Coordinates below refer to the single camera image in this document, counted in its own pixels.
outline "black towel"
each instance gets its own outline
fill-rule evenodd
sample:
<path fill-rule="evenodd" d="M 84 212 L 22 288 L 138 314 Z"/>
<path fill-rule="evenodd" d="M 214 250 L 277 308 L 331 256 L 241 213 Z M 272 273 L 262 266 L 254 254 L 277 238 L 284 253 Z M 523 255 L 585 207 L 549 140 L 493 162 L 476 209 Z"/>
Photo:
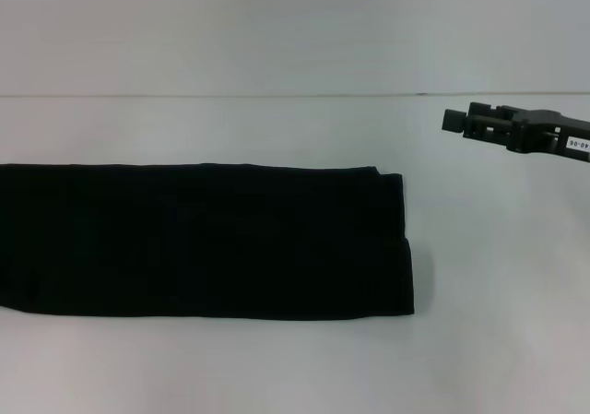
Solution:
<path fill-rule="evenodd" d="M 0 185 L 5 307 L 285 320 L 414 312 L 398 174 L 2 165 Z"/>

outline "white wall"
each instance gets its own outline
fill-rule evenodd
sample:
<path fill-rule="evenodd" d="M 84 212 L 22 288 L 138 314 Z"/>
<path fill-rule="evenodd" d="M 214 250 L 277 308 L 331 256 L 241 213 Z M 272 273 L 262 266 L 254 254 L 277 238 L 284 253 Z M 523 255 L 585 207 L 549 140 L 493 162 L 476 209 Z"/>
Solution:
<path fill-rule="evenodd" d="M 0 412 L 588 412 L 590 167 L 440 128 L 471 101 L 588 118 L 590 96 L 46 97 L 587 91 L 582 1 L 0 0 L 0 163 L 401 172 L 418 310 L 0 310 Z"/>

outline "folded black fabric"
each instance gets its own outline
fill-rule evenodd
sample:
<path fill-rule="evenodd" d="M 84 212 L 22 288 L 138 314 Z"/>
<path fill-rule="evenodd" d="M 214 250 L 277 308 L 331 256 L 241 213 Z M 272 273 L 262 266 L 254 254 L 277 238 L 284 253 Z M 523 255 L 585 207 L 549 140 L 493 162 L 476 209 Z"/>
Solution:
<path fill-rule="evenodd" d="M 0 184 L 5 307 L 285 320 L 414 312 L 398 174 L 3 165 Z"/>

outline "black cloth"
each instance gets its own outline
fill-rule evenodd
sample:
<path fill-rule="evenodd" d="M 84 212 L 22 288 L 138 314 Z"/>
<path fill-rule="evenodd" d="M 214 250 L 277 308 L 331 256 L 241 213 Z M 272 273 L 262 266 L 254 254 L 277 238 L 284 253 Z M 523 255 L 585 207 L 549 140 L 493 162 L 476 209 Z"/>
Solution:
<path fill-rule="evenodd" d="M 5 307 L 285 320 L 414 312 L 398 174 L 2 165 L 0 186 Z"/>

